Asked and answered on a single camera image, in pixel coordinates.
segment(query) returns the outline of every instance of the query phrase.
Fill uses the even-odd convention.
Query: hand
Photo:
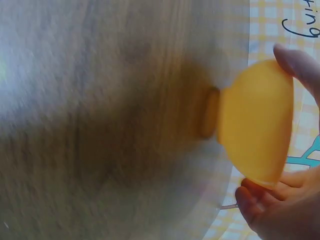
[[[279,65],[296,77],[320,104],[320,65],[298,50],[274,46]],[[264,240],[320,239],[320,166],[284,172],[274,190],[244,179],[235,192],[239,209]]]

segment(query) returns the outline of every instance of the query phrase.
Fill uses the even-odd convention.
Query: blue drawing
[[[308,158],[310,154],[312,154],[314,151],[320,151],[320,137],[319,135],[316,136],[316,138],[313,141],[312,146],[305,151],[305,153],[301,157],[297,156],[288,156],[286,159],[287,164],[299,164],[299,165],[307,165],[311,168],[316,167],[320,165],[320,160]]]

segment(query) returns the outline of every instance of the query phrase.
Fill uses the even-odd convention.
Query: wood grain surface
[[[202,239],[231,164],[199,124],[248,6],[1,0],[0,239]]]

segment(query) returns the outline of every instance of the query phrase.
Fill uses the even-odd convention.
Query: checkered fabric
[[[274,43],[304,50],[320,60],[319,5],[320,0],[251,0],[248,65],[273,58]],[[295,80],[293,133],[286,171],[304,170],[320,163],[318,127],[317,105]],[[233,168],[223,206],[204,240],[260,239],[247,226],[236,205],[234,192],[242,178],[243,175]]]

